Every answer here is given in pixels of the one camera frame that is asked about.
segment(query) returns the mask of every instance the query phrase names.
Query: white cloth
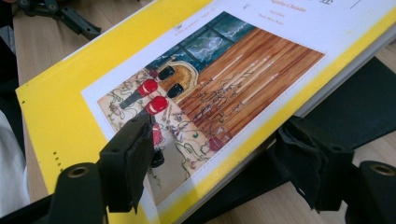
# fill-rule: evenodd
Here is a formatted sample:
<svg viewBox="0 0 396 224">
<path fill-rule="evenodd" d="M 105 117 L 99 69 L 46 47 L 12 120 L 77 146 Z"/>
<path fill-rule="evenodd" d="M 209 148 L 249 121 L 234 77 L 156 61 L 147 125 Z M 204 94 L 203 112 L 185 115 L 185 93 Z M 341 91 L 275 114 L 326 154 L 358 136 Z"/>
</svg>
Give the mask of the white cloth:
<svg viewBox="0 0 396 224">
<path fill-rule="evenodd" d="M 0 217 L 29 204 L 26 163 L 6 116 L 0 111 Z"/>
</svg>

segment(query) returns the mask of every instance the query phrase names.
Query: open book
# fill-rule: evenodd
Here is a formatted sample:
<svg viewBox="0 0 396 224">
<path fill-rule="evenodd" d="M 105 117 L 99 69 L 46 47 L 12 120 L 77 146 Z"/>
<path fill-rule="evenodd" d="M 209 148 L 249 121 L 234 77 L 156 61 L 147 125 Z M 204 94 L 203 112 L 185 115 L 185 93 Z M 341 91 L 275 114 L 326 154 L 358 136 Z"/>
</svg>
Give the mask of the open book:
<svg viewBox="0 0 396 224">
<path fill-rule="evenodd" d="M 155 1 L 17 90 L 46 185 L 149 112 L 164 163 L 137 215 L 110 222 L 182 221 L 395 15 L 391 0 Z"/>
</svg>

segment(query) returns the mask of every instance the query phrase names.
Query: table surface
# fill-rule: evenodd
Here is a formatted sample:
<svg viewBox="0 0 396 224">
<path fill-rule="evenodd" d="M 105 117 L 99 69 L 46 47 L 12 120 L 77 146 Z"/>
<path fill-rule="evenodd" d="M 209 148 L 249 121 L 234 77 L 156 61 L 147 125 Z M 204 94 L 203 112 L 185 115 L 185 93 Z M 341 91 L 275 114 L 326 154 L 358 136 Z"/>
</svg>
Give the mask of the table surface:
<svg viewBox="0 0 396 224">
<path fill-rule="evenodd" d="M 149 0 L 84 0 L 72 1 L 71 7 L 103 31 L 149 4 Z M 20 84 L 37 76 L 61 59 L 87 44 L 82 35 L 76 35 L 61 22 L 50 18 L 27 17 L 18 11 L 14 17 L 14 35 Z M 376 55 L 396 72 L 396 43 Z M 35 202 L 48 195 L 43 176 L 28 133 L 25 129 L 26 160 L 31 200 Z M 357 150 L 355 163 L 364 160 L 382 161 L 396 166 L 396 133 L 390 133 Z M 287 183 L 245 203 L 208 223 L 345 223 L 343 204 L 339 212 L 311 211 L 291 183 Z"/>
</svg>

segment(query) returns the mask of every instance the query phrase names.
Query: printed picture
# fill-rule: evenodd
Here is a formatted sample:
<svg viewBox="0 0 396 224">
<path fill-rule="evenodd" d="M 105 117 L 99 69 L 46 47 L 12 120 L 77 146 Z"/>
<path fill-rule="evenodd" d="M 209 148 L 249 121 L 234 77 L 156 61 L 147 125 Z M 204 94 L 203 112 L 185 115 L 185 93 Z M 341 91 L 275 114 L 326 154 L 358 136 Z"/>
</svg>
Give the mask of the printed picture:
<svg viewBox="0 0 396 224">
<path fill-rule="evenodd" d="M 223 12 L 97 104 L 115 132 L 155 116 L 146 189 L 158 205 L 323 56 Z"/>
</svg>

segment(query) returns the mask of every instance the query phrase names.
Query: yellow book cover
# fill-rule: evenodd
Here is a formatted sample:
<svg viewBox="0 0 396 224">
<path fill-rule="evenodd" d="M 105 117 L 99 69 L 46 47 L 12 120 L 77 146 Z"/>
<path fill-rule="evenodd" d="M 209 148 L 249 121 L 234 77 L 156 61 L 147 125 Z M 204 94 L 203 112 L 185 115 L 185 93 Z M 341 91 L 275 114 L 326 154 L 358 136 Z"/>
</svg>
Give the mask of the yellow book cover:
<svg viewBox="0 0 396 224">
<path fill-rule="evenodd" d="M 149 110 L 164 164 L 109 220 L 180 222 L 395 22 L 392 0 L 155 1 L 17 89 L 46 186 Z"/>
</svg>

